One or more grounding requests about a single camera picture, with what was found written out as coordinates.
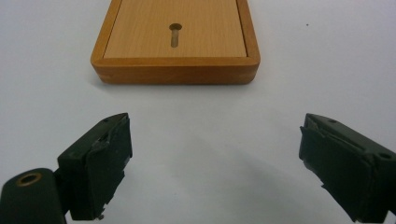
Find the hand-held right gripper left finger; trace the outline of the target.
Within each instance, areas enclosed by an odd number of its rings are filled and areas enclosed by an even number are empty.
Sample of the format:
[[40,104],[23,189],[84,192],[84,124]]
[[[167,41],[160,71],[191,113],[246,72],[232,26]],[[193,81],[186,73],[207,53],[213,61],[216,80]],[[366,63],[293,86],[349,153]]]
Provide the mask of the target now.
[[102,215],[132,156],[130,119],[121,113],[99,121],[58,157],[61,177],[71,184],[74,220]]

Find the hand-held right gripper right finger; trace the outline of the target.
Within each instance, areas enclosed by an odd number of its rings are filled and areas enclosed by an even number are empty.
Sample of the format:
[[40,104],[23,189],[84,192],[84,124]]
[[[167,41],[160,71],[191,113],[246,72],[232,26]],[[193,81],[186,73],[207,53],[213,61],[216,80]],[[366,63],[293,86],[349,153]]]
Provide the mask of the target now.
[[343,123],[307,114],[299,158],[353,221],[396,215],[396,153]]

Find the wooden photo frame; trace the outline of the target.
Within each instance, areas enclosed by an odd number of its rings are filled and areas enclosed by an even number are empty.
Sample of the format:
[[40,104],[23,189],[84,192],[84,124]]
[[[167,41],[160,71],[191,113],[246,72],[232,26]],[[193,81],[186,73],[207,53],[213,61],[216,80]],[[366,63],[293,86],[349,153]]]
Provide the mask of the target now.
[[248,0],[112,0],[91,56],[108,84],[247,84],[260,62]]

